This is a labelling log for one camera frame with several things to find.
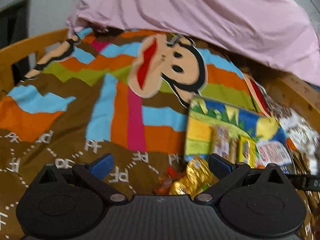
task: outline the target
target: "metal screw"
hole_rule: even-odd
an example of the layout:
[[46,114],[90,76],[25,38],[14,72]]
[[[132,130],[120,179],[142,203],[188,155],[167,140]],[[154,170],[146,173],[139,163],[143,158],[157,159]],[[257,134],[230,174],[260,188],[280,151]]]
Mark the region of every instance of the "metal screw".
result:
[[201,202],[209,202],[210,200],[212,200],[212,196],[206,193],[202,193],[197,196],[197,199]]
[[125,196],[122,194],[113,194],[113,195],[111,195],[110,199],[113,202],[121,202],[121,201],[125,200]]

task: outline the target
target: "dark doorway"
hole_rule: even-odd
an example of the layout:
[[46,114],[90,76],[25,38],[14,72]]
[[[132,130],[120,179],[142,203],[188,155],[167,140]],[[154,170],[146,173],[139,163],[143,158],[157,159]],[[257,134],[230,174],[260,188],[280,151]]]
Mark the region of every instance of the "dark doorway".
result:
[[[0,49],[28,38],[29,0],[19,0],[0,12]],[[12,65],[14,83],[30,70],[29,58]]]

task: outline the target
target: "pink cloth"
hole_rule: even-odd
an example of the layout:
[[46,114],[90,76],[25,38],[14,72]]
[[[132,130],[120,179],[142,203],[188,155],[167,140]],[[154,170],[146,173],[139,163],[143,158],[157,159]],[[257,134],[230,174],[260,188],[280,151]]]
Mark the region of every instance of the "pink cloth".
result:
[[76,0],[71,30],[81,19],[196,36],[320,85],[319,40],[293,0]]

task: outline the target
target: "monkey mouth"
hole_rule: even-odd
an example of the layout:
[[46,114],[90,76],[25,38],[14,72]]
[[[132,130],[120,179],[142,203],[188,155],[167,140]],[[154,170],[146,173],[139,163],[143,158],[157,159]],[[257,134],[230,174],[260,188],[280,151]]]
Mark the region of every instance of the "monkey mouth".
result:
[[150,45],[150,47],[143,52],[143,63],[141,64],[137,72],[137,80],[138,80],[140,89],[143,89],[144,87],[145,79],[150,67],[150,62],[153,55],[156,53],[156,50],[157,50],[157,41],[156,39],[153,39],[153,43]]

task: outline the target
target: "wooden bed frame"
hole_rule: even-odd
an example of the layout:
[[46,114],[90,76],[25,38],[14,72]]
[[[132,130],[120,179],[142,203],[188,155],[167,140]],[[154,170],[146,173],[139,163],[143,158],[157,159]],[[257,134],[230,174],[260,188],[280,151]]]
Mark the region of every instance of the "wooden bed frame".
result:
[[[36,54],[36,61],[40,60],[46,54],[46,47],[66,40],[67,32],[67,29],[56,30],[0,50],[0,100],[14,87],[11,65],[32,53]],[[273,99],[292,107],[320,132],[319,92],[293,74],[276,71],[261,64],[250,66],[250,71]]]

